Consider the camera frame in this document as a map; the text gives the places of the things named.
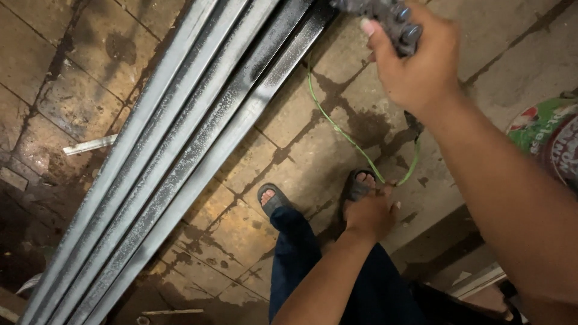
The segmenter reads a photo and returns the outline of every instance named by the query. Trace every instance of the dark blue pants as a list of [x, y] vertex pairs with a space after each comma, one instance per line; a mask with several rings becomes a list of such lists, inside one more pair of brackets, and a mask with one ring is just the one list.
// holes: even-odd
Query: dark blue pants
[[[271, 278], [269, 322], [301, 280], [321, 260], [313, 230], [301, 213], [277, 208], [271, 224], [279, 230]], [[379, 244], [357, 276], [341, 324], [425, 324], [425, 317]]]

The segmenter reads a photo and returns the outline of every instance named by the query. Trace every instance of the tiled floor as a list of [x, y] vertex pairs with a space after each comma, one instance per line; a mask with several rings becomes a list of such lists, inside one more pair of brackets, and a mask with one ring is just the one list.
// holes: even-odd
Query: tiled floor
[[[72, 6], [45, 0], [39, 10], [54, 12], [54, 21], [25, 11], [24, 2], [0, 0], [0, 21], [11, 22], [0, 26], [0, 71], [7, 72], [0, 73], [0, 119], [10, 125], [0, 137], [0, 161], [28, 179], [27, 193], [41, 198], [28, 200], [31, 213], [34, 204], [41, 205], [64, 220], [62, 227], [74, 212], [65, 208], [65, 189], [86, 190], [103, 153], [65, 157], [61, 148], [118, 131], [184, 0], [87, 0]], [[428, 6], [461, 22], [460, 78], [499, 127], [520, 110], [578, 86], [573, 1], [430, 0]], [[358, 23], [340, 17], [313, 50], [314, 90], [382, 174], [399, 179], [413, 159], [413, 135], [366, 61], [369, 50]], [[218, 323], [266, 323], [277, 234], [260, 209], [257, 189], [276, 183], [320, 233], [331, 222], [349, 170], [365, 165], [322, 117], [309, 94], [306, 68], [299, 67], [183, 217], [138, 290], [160, 296], [159, 308], [201, 306]], [[46, 182], [56, 185], [50, 195], [41, 191]], [[394, 255], [463, 204], [429, 133], [422, 136], [416, 173], [394, 199], [402, 202], [399, 226], [382, 243]], [[450, 234], [446, 248], [467, 233]], [[395, 256], [396, 263], [403, 270], [443, 249], [429, 250], [431, 256]], [[119, 319], [144, 305], [127, 303]], [[234, 318], [215, 312], [223, 308]]]

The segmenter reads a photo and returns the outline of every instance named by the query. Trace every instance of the concrete floor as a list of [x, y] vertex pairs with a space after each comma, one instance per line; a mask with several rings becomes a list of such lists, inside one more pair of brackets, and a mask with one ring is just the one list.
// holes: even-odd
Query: concrete floor
[[[185, 1], [40, 3], [0, 0], [0, 164], [9, 170], [0, 172], [8, 181], [0, 183], [28, 214], [12, 248], [24, 253], [56, 245], [106, 154], [67, 157], [62, 148], [118, 132]], [[428, 6], [461, 22], [460, 79], [501, 129], [524, 108], [578, 86], [574, 1], [430, 0]], [[413, 135], [366, 61], [358, 23], [338, 18], [315, 46], [314, 90], [381, 173], [399, 179], [413, 159]], [[143, 309], [200, 306], [206, 312], [197, 323], [266, 323], [277, 234], [257, 202], [258, 188], [276, 183], [320, 234], [348, 172], [366, 166], [316, 108], [304, 66], [183, 217], [117, 311], [118, 323], [133, 322]], [[418, 168], [394, 199], [402, 202], [399, 226], [382, 244], [402, 272], [476, 231], [459, 215], [462, 226], [449, 235], [410, 245], [463, 204], [427, 131]]]

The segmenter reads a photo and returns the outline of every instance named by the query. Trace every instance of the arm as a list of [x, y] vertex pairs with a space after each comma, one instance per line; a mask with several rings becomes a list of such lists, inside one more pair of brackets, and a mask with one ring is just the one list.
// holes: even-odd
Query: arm
[[424, 33], [408, 60], [397, 58], [376, 22], [363, 26], [384, 89], [435, 137], [484, 240], [519, 291], [578, 304], [575, 197], [461, 94], [457, 26], [423, 6], [412, 9]]
[[337, 325], [363, 263], [373, 246], [391, 231], [397, 207], [388, 206], [391, 188], [375, 191], [344, 210], [346, 230], [331, 250], [291, 293], [273, 325]]

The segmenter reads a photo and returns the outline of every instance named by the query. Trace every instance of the hand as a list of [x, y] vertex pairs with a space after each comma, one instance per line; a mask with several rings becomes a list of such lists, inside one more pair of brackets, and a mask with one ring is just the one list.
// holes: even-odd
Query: hand
[[382, 190], [374, 188], [357, 202], [346, 201], [343, 217], [347, 223], [346, 231], [356, 232], [373, 244], [383, 240], [393, 229], [395, 217], [401, 206], [399, 202], [388, 204], [392, 186]]
[[369, 60], [377, 63], [383, 88], [391, 100], [426, 123], [429, 116], [463, 97], [458, 84], [460, 32], [455, 22], [434, 15], [423, 5], [409, 3], [412, 21], [421, 24], [423, 35], [417, 53], [399, 58], [389, 37], [377, 21], [363, 19], [361, 28], [373, 50]]

